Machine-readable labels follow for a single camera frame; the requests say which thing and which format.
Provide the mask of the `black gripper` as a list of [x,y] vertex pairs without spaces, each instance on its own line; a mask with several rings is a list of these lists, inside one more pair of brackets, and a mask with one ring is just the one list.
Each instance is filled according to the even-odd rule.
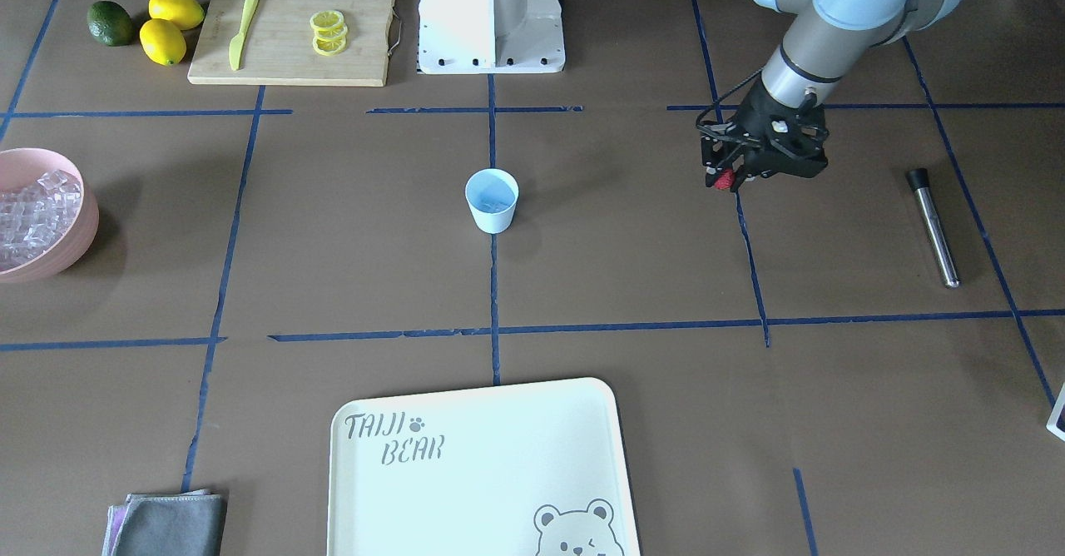
[[731,189],[775,174],[813,178],[828,166],[823,143],[829,137],[825,108],[814,89],[801,91],[799,107],[786,107],[754,82],[730,120],[711,117],[720,101],[697,116],[705,185],[726,169],[736,173]]

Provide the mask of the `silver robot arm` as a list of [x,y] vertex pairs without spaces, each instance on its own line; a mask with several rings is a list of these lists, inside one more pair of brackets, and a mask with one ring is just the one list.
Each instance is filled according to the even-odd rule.
[[962,0],[753,0],[794,21],[768,62],[748,77],[734,116],[697,116],[705,184],[738,191],[775,174],[812,178],[828,166],[825,101],[872,47],[943,20]]

